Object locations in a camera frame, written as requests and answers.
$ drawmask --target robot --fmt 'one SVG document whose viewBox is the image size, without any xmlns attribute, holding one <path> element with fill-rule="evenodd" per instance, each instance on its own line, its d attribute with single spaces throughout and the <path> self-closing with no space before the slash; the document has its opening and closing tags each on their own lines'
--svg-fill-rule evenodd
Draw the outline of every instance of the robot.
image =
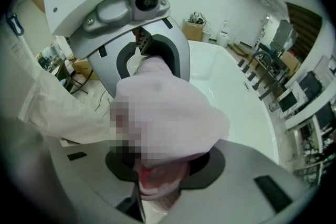
<svg viewBox="0 0 336 224">
<path fill-rule="evenodd" d="M 45 0 L 45 8 L 52 34 L 70 38 L 74 55 L 88 58 L 113 97 L 117 82 L 129 76 L 126 63 L 136 47 L 142 55 L 162 56 L 175 76 L 189 81 L 189 45 L 170 17 L 168 0 Z M 126 144 L 62 147 L 54 137 L 15 127 L 27 133 L 25 141 L 34 141 L 29 154 L 37 171 L 28 172 L 22 192 L 43 213 L 57 222 L 145 223 Z M 10 143 L 18 166 L 26 167 L 27 158 L 17 156 L 27 152 L 26 143 L 13 135 Z M 25 178 L 21 172 L 12 176 L 15 182 Z M 314 192 L 255 149 L 219 140 L 191 161 L 180 197 L 161 223 L 290 222 Z"/>
</svg>

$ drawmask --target fabric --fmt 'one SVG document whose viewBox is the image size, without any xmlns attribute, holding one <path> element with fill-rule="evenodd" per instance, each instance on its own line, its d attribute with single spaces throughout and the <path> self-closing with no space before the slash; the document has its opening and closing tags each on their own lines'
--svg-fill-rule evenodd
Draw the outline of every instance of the fabric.
<svg viewBox="0 0 336 224">
<path fill-rule="evenodd" d="M 110 105 L 117 133 L 140 153 L 142 198 L 160 198 L 188 175 L 188 161 L 227 138 L 229 120 L 193 85 L 175 77 L 160 57 L 144 58 L 118 82 Z"/>
<path fill-rule="evenodd" d="M 73 97 L 38 64 L 22 37 L 0 20 L 0 114 L 32 123 L 43 135 L 86 144 L 115 140 L 110 122 Z"/>
</svg>

